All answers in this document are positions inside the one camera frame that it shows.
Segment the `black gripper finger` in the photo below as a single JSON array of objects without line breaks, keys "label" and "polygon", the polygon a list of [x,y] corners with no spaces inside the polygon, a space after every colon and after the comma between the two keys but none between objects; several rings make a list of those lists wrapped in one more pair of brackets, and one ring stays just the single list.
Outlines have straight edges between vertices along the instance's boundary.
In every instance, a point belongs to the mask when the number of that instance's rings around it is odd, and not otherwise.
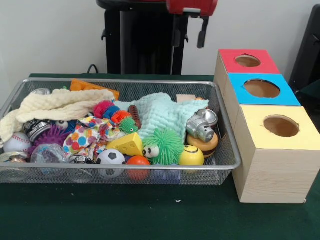
[{"label": "black gripper finger", "polygon": [[185,18],[183,15],[174,15],[172,45],[179,48],[185,41]]},{"label": "black gripper finger", "polygon": [[198,40],[197,40],[197,48],[202,49],[205,46],[206,41],[206,34],[207,34],[207,28],[209,24],[209,17],[208,16],[202,16],[201,19],[203,20],[201,31],[198,34]]}]

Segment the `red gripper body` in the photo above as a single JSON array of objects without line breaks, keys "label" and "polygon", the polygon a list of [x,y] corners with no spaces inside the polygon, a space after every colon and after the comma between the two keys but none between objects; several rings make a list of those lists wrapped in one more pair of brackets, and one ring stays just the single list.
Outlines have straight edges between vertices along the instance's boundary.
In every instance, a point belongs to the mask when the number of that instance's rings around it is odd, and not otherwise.
[{"label": "red gripper body", "polygon": [[199,14],[210,17],[214,14],[218,0],[167,0],[166,6],[171,14]]}]

